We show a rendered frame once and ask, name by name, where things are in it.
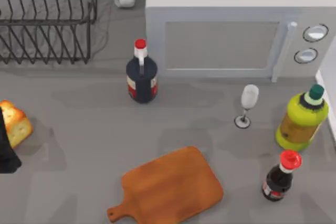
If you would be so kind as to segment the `dark jug with red cap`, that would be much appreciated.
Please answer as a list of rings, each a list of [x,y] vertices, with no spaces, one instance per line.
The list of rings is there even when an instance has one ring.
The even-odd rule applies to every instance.
[[[149,57],[145,39],[134,42],[134,54],[126,65],[128,93],[137,103],[149,103],[157,95],[158,67]]]

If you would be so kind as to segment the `microwave door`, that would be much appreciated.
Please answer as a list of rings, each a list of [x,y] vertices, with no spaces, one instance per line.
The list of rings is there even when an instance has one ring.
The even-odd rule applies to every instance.
[[[148,7],[149,53],[164,77],[269,78],[286,35],[276,11]]]

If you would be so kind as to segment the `clear wine glass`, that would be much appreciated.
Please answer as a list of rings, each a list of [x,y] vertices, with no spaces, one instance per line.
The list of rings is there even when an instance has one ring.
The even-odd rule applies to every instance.
[[[251,125],[251,120],[247,116],[247,112],[254,108],[258,101],[259,88],[254,84],[248,84],[244,87],[241,95],[241,106],[243,113],[234,119],[235,125],[240,129],[246,129]]]

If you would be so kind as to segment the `wooden cutting board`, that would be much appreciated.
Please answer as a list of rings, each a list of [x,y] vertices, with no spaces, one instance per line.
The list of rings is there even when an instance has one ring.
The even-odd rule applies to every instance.
[[[111,222],[179,224],[219,203],[224,190],[202,152],[187,146],[125,173],[123,201],[107,210]]]

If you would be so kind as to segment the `green bottle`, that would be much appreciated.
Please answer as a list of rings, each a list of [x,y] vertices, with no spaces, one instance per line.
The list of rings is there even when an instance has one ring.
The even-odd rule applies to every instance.
[[[294,95],[287,104],[285,116],[276,130],[276,141],[285,150],[301,151],[307,148],[329,113],[323,98],[324,87],[314,84]]]

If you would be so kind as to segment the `small dark bottle red cap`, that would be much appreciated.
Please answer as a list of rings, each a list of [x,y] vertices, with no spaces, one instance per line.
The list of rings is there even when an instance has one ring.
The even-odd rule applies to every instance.
[[[301,155],[293,150],[284,150],[279,156],[279,164],[267,174],[261,191],[264,197],[272,202],[280,201],[291,188],[292,172],[302,164]]]

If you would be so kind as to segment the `small microwave knob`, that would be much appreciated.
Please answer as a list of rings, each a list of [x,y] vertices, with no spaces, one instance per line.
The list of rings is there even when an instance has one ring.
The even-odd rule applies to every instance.
[[[318,51],[314,48],[308,48],[305,50],[300,50],[295,53],[294,60],[299,64],[306,64],[313,62],[318,56]]]

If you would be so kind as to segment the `golden bread loaf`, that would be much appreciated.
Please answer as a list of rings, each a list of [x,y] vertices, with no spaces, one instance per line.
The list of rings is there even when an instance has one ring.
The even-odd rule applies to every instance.
[[[16,148],[32,134],[33,126],[25,112],[15,107],[10,101],[1,101],[0,107],[10,145],[12,148]]]

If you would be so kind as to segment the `large microwave knob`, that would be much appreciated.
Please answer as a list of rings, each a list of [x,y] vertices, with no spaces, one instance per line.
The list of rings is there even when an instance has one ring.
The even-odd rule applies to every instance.
[[[322,40],[329,32],[324,24],[307,27],[303,32],[303,39],[307,42],[317,42]]]

